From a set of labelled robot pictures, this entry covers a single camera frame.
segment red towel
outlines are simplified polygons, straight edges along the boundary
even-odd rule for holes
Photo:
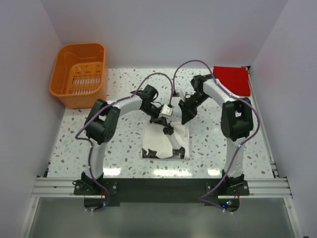
[[[246,97],[251,95],[249,76],[246,68],[215,66],[213,73],[232,93]]]

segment glass panel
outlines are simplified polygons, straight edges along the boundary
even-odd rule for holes
[[[93,215],[82,198],[42,198],[31,238],[293,238],[283,199],[241,199],[233,217],[203,204],[122,203]]]

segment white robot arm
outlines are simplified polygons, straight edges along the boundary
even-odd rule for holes
[[[221,115],[221,130],[227,140],[227,156],[223,174],[228,171],[233,155],[242,141],[249,136],[253,129],[252,111],[244,103],[233,99],[231,96],[225,94],[219,86],[226,89],[219,79],[214,81],[211,75],[197,75],[191,80],[191,84],[195,93],[191,97],[180,100],[179,106],[182,110],[182,124],[187,123],[193,119],[197,114],[197,107],[202,104],[207,98],[214,99],[222,108]],[[231,94],[234,97],[241,98],[238,95]],[[242,98],[244,101],[251,104],[249,98]],[[244,179],[243,175],[243,154],[244,145],[241,146],[235,160],[228,172],[229,178],[237,179],[241,182]]]
[[[167,105],[160,107],[155,106],[152,102],[157,95],[157,90],[147,85],[144,90],[140,90],[134,97],[130,97],[126,100],[120,101],[113,106],[106,109],[100,116],[105,116],[106,119],[95,118],[86,128],[86,136],[93,139],[93,149],[90,155],[90,166],[83,172],[82,176],[87,176],[92,179],[92,175],[95,179],[102,178],[103,176],[103,161],[106,151],[107,143],[113,137],[119,117],[135,110],[142,110],[151,117],[150,122],[157,123],[164,126],[163,131],[170,139],[173,148],[179,149],[177,141],[173,140],[175,135],[173,134],[173,127],[167,123],[166,118],[172,114],[172,108]],[[111,104],[112,101],[105,102],[103,100],[97,100],[91,109],[85,124],[102,108]]]

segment metal frame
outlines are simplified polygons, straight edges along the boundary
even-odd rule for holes
[[[19,238],[28,238],[30,231],[31,231],[31,227],[33,224],[33,220],[35,217],[35,213],[36,210],[38,208],[38,204],[39,204],[39,197],[31,197],[28,209],[26,211],[26,215],[22,224],[22,228],[20,231],[20,235]]]
[[[78,178],[37,178],[32,197],[85,197],[100,198],[100,195],[74,195],[73,181]],[[250,195],[241,198],[291,198],[292,194],[286,178],[248,179]],[[219,196],[219,199],[233,196]]]
[[[258,102],[254,94],[252,82],[249,75],[249,85],[253,95],[254,106],[258,110],[260,119],[262,121],[261,112],[258,107]],[[285,207],[290,219],[290,223],[294,232],[295,238],[303,238],[303,232],[300,227],[298,217],[296,215],[292,193],[286,178],[279,178],[276,164],[270,149],[270,145],[267,139],[267,134],[264,125],[262,125],[262,132],[264,136],[264,141],[266,149],[270,156],[270,163],[272,167],[272,172],[275,178],[268,179],[248,179],[250,195],[240,196],[241,198],[284,198]],[[78,178],[37,178],[32,191],[31,200],[27,213],[22,225],[22,229],[19,238],[27,238],[30,234],[33,220],[35,218],[36,210],[38,208],[39,199],[41,197],[68,197],[68,198],[99,198],[100,196],[78,196],[74,195],[74,185],[73,181],[78,180]],[[232,196],[219,196],[219,199],[230,199]]]

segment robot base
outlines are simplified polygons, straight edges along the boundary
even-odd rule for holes
[[[110,204],[107,206],[120,206],[121,202],[146,203],[201,203],[198,198],[215,187],[220,178],[103,178],[97,181],[107,188],[110,194]],[[229,211],[239,207],[238,196],[250,195],[247,181],[237,185],[227,186],[226,180],[207,200],[219,204]],[[104,195],[93,181],[82,173],[80,180],[73,182],[74,195]],[[219,199],[218,196],[236,196],[235,199]],[[99,207],[103,199],[85,198],[84,205]]]

